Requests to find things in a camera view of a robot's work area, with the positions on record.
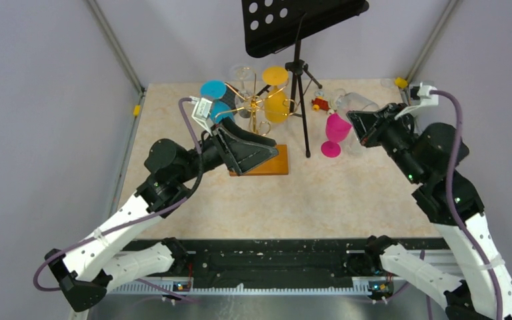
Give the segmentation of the pink plastic wine glass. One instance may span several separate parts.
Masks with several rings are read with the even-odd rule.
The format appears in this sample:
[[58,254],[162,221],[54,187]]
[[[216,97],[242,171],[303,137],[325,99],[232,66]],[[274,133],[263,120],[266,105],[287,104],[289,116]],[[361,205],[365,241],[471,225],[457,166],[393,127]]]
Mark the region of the pink plastic wine glass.
[[321,145],[322,154],[329,158],[338,157],[341,153],[340,143],[347,138],[352,128],[352,124],[337,113],[328,116],[325,125],[327,140]]

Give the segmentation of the clear front wine glass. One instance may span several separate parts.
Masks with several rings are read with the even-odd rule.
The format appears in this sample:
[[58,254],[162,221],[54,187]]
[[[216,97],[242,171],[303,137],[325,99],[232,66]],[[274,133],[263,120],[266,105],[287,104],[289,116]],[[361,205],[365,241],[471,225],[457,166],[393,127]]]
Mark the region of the clear front wine glass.
[[347,152],[350,156],[360,157],[364,153],[365,148],[360,144],[356,132],[352,129],[348,136]]

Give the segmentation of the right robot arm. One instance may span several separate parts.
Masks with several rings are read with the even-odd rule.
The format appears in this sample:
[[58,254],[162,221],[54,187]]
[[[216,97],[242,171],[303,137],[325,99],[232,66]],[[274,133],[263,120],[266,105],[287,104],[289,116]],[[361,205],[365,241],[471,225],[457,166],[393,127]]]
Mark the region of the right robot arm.
[[447,123],[412,132],[401,120],[404,109],[402,103],[390,103],[378,111],[348,111],[346,117],[362,146],[383,148],[416,186],[416,204],[452,251],[461,275],[439,270],[387,236],[368,244],[366,270],[402,277],[449,319],[512,319],[512,276],[489,232],[474,184],[456,169],[469,148]]

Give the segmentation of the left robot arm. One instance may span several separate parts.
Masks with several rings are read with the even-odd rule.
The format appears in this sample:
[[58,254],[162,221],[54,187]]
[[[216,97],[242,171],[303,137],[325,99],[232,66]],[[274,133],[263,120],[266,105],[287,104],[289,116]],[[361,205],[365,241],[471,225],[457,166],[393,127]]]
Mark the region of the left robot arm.
[[72,310],[84,312],[112,290],[148,275],[182,274],[187,251],[174,238],[130,254],[123,249],[190,199],[206,172],[224,165],[244,175],[278,153],[273,139],[245,131],[229,119],[212,126],[190,150],[170,139],[155,142],[144,163],[149,176],[118,211],[80,244],[46,256]]

